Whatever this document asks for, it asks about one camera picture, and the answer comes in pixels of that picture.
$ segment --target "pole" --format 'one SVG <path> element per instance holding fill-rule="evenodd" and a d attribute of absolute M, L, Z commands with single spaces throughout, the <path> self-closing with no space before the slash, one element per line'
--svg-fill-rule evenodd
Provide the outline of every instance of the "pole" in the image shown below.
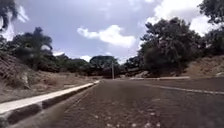
<path fill-rule="evenodd" d="M 112 79 L 114 80 L 114 62 L 112 61 Z"/>

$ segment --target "white curb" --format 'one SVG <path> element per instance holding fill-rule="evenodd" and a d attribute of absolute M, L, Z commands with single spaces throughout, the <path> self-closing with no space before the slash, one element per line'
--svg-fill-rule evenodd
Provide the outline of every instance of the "white curb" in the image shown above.
<path fill-rule="evenodd" d="M 62 91 L 57 91 L 57 92 L 53 92 L 53 93 L 49 93 L 49 94 L 45 94 L 45 95 L 41 95 L 41 96 L 36 96 L 36 97 L 31 97 L 31 98 L 26 98 L 26 99 L 22 99 L 22 100 L 17 100 L 17 101 L 12 101 L 12 102 L 7 102 L 7 103 L 2 103 L 0 104 L 0 114 L 4 114 L 6 112 L 10 112 L 16 109 L 20 109 L 20 108 L 24 108 L 26 106 L 30 106 L 33 104 L 38 104 L 41 103 L 43 101 L 49 100 L 49 99 L 53 99 L 55 97 L 59 97 L 59 96 L 63 96 L 65 94 L 74 92 L 74 91 L 78 91 L 80 89 L 83 88 L 87 88 L 90 87 L 94 84 L 99 83 L 100 81 L 96 81 L 94 83 L 89 83 L 89 84 L 85 84 L 79 87 L 74 87 L 74 88 L 70 88 L 70 89 L 66 89 L 66 90 L 62 90 Z"/>

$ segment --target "palm tree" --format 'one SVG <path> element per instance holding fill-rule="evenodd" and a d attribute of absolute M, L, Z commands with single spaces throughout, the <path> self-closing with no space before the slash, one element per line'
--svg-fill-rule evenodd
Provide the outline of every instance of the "palm tree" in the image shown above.
<path fill-rule="evenodd" d="M 17 16 L 18 11 L 14 0 L 0 0 L 0 18 L 3 21 L 0 32 L 4 32 L 8 28 L 10 20 L 14 20 Z"/>

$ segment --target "vegetation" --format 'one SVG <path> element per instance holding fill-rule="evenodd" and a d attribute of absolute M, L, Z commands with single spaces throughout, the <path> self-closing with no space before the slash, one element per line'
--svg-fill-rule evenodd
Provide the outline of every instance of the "vegetation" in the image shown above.
<path fill-rule="evenodd" d="M 204 0 L 199 5 L 201 13 L 210 18 L 212 24 L 223 24 L 224 2 Z M 0 31 L 7 29 L 12 18 L 18 13 L 13 0 L 0 1 L 0 17 L 4 24 Z M 17 35 L 7 42 L 0 37 L 0 50 L 11 54 L 34 70 L 48 72 L 72 72 L 83 75 L 101 75 L 111 78 L 112 66 L 115 75 L 130 71 L 149 71 L 153 76 L 161 74 L 180 75 L 188 63 L 202 57 L 224 54 L 224 27 L 214 29 L 204 36 L 190 30 L 190 24 L 178 17 L 171 20 L 161 19 L 156 24 L 147 23 L 144 42 L 137 56 L 119 65 L 113 56 L 95 56 L 90 62 L 72 59 L 66 55 L 52 54 L 52 39 L 40 27 L 34 32 Z"/>
<path fill-rule="evenodd" d="M 224 22 L 224 1 L 223 0 L 204 0 L 200 5 L 201 13 L 210 18 L 210 23 Z"/>

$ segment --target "curb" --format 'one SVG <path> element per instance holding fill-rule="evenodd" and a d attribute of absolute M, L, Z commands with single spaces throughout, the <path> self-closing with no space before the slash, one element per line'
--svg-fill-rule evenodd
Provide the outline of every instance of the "curb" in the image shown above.
<path fill-rule="evenodd" d="M 10 125 L 17 124 L 19 121 L 36 115 L 37 113 L 48 109 L 61 101 L 98 84 L 99 82 L 100 81 L 96 81 L 94 83 L 41 96 L 2 103 L 0 104 L 0 128 L 6 128 Z"/>

